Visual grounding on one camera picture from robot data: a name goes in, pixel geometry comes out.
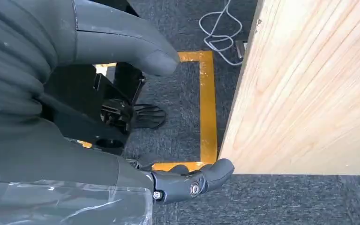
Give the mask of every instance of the yellow tape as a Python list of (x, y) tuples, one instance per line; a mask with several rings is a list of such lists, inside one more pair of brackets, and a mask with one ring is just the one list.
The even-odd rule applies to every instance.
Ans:
[(181, 62), (199, 62), (201, 161), (157, 163), (153, 165), (153, 170), (168, 171), (174, 166), (182, 164), (193, 171), (206, 164), (213, 164), (217, 159), (215, 78), (212, 51), (179, 52), (179, 57)]

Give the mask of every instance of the white cable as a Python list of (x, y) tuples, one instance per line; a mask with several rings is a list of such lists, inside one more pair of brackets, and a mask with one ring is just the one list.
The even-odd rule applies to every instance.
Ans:
[[(231, 15), (231, 14), (228, 12), (228, 6), (230, 5), (230, 2), (231, 2), (231, 0), (228, 0), (228, 3), (224, 6), (223, 11), (211, 12), (211, 13), (207, 13), (207, 14), (203, 15), (203, 16), (199, 19), (199, 22), (198, 22), (198, 23), (199, 23), (199, 27), (202, 29), (202, 31), (204, 31), (204, 32), (208, 35), (207, 37), (205, 37), (205, 38), (203, 39), (203, 41), (205, 42), (205, 44), (206, 44), (209, 48), (211, 48), (212, 50), (214, 50), (215, 52), (217, 52), (228, 64), (230, 64), (230, 65), (232, 65), (232, 66), (239, 66), (239, 65), (242, 64), (242, 62), (237, 62), (237, 63), (230, 62), (230, 61), (221, 53), (222, 51), (225, 51), (225, 50), (231, 48), (231, 47), (234, 45), (233, 37), (236, 36), (237, 34), (239, 34), (239, 33), (241, 32), (241, 30), (242, 30), (242, 23), (241, 23), (237, 18), (235, 18), (233, 15)], [(233, 35), (231, 35), (231, 36), (228, 36), (228, 35), (214, 35), (213, 33), (215, 32), (216, 27), (217, 27), (217, 25), (218, 25), (218, 22), (220, 21), (221, 16), (224, 14), (224, 12), (226, 12), (229, 17), (231, 17), (233, 20), (235, 20), (235, 21), (240, 25), (240, 29), (239, 29), (237, 32), (235, 32)], [(218, 18), (217, 18), (217, 20), (216, 20), (215, 25), (213, 26), (212, 31), (209, 33), (209, 32), (207, 32), (207, 31), (203, 28), (201, 21), (202, 21), (202, 19), (204, 19), (205, 17), (207, 17), (207, 16), (209, 16), (209, 15), (213, 15), (213, 14), (219, 14), (219, 16), (218, 16)], [(221, 39), (219, 39), (219, 40), (213, 40), (213, 41), (208, 41), (208, 38), (210, 38), (210, 37), (212, 37), (212, 38), (221, 38)], [(229, 46), (225, 47), (225, 48), (222, 48), (222, 49), (217, 49), (217, 48), (214, 46), (214, 44), (213, 44), (213, 43), (223, 42), (223, 41), (227, 41), (227, 40), (229, 40), (229, 41), (231, 42), (231, 44), (230, 44)]]

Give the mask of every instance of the plywood panel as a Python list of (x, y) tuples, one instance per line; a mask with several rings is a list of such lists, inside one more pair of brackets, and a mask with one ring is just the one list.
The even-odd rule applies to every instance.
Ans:
[(265, 0), (220, 157), (236, 173), (360, 174), (360, 0)]

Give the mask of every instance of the bolt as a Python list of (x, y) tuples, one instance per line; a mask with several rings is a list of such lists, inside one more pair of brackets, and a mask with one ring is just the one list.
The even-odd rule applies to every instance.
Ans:
[(160, 199), (162, 199), (162, 193), (159, 192), (159, 191), (154, 191), (154, 194), (152, 195), (152, 197), (153, 197), (155, 200), (160, 200)]
[(192, 196), (199, 194), (199, 185), (197, 183), (191, 184), (190, 193)]

